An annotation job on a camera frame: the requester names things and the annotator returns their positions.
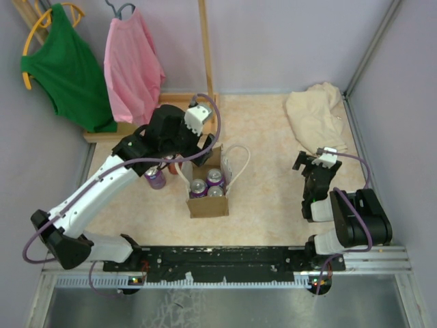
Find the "aluminium rail frame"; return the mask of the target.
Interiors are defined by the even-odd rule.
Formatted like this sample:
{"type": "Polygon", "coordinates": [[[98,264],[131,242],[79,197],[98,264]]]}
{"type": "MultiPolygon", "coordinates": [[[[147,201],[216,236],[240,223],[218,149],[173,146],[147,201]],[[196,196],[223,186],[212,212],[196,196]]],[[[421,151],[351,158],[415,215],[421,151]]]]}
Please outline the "aluminium rail frame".
{"type": "MultiPolygon", "coordinates": [[[[406,249],[402,246],[374,247],[368,252],[350,252],[343,255],[347,274],[394,274],[412,271],[406,249]]],[[[42,274],[79,274],[91,268],[90,262],[64,270],[60,264],[48,263],[42,266],[42,274]]]]}

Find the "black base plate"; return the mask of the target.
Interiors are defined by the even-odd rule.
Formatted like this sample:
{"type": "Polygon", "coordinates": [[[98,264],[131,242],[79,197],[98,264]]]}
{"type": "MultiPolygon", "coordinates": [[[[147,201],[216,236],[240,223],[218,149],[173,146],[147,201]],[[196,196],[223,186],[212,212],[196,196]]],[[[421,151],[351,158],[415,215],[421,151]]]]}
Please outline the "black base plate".
{"type": "Polygon", "coordinates": [[[294,274],[318,272],[328,256],[311,247],[182,247],[137,249],[123,263],[105,261],[104,272],[140,272],[148,282],[178,282],[189,276],[195,283],[293,282],[294,274]]]}

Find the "grey clothes hanger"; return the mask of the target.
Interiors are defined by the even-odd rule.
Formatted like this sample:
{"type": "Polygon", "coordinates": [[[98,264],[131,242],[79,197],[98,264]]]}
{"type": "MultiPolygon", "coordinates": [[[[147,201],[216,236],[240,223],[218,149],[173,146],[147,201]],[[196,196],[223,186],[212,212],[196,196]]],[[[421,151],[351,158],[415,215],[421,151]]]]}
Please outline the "grey clothes hanger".
{"type": "Polygon", "coordinates": [[[114,17],[119,20],[122,20],[122,12],[125,8],[130,8],[132,14],[136,9],[136,6],[133,3],[124,3],[123,5],[116,8],[109,0],[104,0],[104,2],[112,9],[114,17]]]}

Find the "pink shirt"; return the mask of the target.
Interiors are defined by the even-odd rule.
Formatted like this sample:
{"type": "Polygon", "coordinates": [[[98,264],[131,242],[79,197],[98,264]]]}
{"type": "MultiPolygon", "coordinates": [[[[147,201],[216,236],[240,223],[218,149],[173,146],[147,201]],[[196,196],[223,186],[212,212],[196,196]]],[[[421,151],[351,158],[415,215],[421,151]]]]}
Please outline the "pink shirt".
{"type": "Polygon", "coordinates": [[[104,52],[104,78],[113,118],[148,124],[166,76],[140,10],[126,20],[113,18],[104,52]]]}

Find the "wooden clothes rack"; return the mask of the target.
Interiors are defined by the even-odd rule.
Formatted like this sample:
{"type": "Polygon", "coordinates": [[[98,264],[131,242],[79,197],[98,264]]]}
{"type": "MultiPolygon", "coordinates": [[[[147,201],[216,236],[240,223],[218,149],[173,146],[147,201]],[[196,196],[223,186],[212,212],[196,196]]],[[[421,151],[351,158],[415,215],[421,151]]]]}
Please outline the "wooden clothes rack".
{"type": "MultiPolygon", "coordinates": [[[[29,31],[33,24],[40,17],[40,14],[38,14],[37,10],[39,10],[40,13],[43,14],[45,11],[51,8],[51,5],[48,1],[35,1],[34,4],[30,4],[29,1],[13,1],[12,4],[16,8],[17,12],[20,14],[25,24],[28,26],[29,31]]],[[[213,90],[212,59],[209,41],[206,2],[199,1],[198,6],[208,96],[211,97],[213,100],[218,101],[219,95],[214,93],[213,90]]],[[[47,37],[47,29],[39,29],[33,38],[36,38],[40,44],[43,44],[47,37]]],[[[187,105],[189,100],[190,96],[187,93],[162,93],[159,96],[159,102],[163,104],[187,105]]],[[[89,133],[87,131],[84,131],[83,138],[89,144],[99,142],[112,142],[127,136],[128,134],[132,133],[134,129],[134,125],[122,122],[117,125],[117,131],[114,133],[89,133]]]]}

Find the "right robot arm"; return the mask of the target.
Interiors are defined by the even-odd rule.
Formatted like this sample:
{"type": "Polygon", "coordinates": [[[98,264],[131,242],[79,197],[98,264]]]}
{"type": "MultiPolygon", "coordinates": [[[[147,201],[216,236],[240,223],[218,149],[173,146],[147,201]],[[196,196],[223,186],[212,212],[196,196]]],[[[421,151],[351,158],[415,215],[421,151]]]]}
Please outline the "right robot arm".
{"type": "Polygon", "coordinates": [[[300,151],[292,168],[303,168],[303,218],[310,223],[334,224],[328,232],[310,236],[305,243],[306,265],[315,271],[323,269],[331,256],[370,251],[374,246],[389,245],[393,237],[391,223],[369,180],[355,192],[330,186],[342,166],[339,157],[364,163],[359,157],[325,147],[317,149],[316,155],[300,151]]]}

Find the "yellow clothes hanger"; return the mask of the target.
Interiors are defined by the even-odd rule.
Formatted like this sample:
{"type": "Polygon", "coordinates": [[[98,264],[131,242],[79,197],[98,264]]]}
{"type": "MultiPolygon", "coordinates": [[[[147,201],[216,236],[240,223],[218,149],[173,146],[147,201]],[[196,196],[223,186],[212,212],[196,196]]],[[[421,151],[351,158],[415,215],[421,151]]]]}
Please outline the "yellow clothes hanger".
{"type": "MultiPolygon", "coordinates": [[[[82,11],[82,9],[77,6],[74,3],[71,2],[61,2],[60,3],[61,6],[63,7],[69,7],[70,8],[70,13],[71,13],[71,17],[72,17],[72,26],[76,27],[80,21],[82,20],[82,18],[85,17],[85,13],[84,11],[82,11]]],[[[39,29],[44,29],[46,30],[52,23],[53,23],[53,19],[52,19],[52,8],[48,9],[47,11],[45,11],[43,14],[40,13],[39,10],[37,10],[38,14],[40,14],[40,17],[37,19],[37,21],[33,24],[33,26],[30,29],[29,35],[27,36],[27,39],[25,41],[25,45],[23,47],[23,53],[22,56],[26,56],[28,55],[28,51],[29,51],[29,47],[31,45],[31,42],[33,40],[33,37],[35,36],[36,32],[39,29]]],[[[31,86],[31,79],[32,77],[29,75],[28,72],[23,72],[22,73],[22,78],[23,78],[23,82],[25,84],[25,87],[27,90],[31,90],[32,86],[31,86]]]]}

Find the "cream folded cloth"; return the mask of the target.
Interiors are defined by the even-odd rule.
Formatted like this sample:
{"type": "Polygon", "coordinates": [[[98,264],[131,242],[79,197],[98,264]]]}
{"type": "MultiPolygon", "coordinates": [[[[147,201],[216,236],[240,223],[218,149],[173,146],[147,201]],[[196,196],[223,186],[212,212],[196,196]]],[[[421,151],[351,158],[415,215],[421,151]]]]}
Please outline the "cream folded cloth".
{"type": "Polygon", "coordinates": [[[292,92],[285,101],[285,111],[296,140],[315,154],[319,148],[334,148],[345,152],[342,138],[343,122],[333,114],[342,101],[338,87],[324,82],[304,92],[292,92]]]}

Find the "green tank top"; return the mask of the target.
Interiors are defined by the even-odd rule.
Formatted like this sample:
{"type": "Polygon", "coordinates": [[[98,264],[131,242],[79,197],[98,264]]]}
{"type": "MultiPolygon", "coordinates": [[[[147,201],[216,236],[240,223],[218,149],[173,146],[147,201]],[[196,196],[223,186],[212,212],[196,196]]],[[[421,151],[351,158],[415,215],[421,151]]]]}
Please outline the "green tank top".
{"type": "Polygon", "coordinates": [[[53,23],[43,44],[33,38],[21,72],[47,93],[54,112],[89,133],[117,130],[104,73],[88,43],[72,26],[69,7],[51,6],[53,23]]]}

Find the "red soda can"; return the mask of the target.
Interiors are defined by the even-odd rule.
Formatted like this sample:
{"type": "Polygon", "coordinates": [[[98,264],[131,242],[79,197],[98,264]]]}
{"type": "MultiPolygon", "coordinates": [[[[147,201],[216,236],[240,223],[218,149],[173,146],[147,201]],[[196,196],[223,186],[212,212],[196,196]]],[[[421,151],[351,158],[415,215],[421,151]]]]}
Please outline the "red soda can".
{"type": "MultiPolygon", "coordinates": [[[[177,159],[178,155],[166,156],[167,160],[177,159]]],[[[180,163],[166,163],[165,167],[169,170],[170,174],[178,175],[178,170],[181,168],[180,163]]]]}

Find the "purple soda can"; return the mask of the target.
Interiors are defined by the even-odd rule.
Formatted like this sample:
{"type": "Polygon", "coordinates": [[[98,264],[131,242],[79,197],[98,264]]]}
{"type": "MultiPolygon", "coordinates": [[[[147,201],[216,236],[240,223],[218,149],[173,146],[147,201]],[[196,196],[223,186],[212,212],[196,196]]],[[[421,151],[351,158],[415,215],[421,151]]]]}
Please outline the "purple soda can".
{"type": "Polygon", "coordinates": [[[167,181],[165,175],[157,167],[149,168],[145,173],[144,177],[149,182],[151,188],[159,190],[165,187],[167,181]]]}

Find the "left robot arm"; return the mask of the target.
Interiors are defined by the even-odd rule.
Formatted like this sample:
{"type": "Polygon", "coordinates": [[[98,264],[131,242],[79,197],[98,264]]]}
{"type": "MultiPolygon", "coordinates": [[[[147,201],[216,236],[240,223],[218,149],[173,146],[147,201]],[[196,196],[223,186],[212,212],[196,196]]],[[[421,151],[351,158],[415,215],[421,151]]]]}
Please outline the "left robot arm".
{"type": "Polygon", "coordinates": [[[48,212],[37,210],[31,222],[38,238],[65,270],[84,262],[113,262],[134,271],[141,266],[142,248],[126,234],[86,234],[92,219],[122,189],[161,163],[191,161],[203,165],[217,137],[198,143],[212,110],[197,103],[186,111],[173,105],[155,109],[149,124],[120,140],[98,171],[73,195],[48,212]]]}

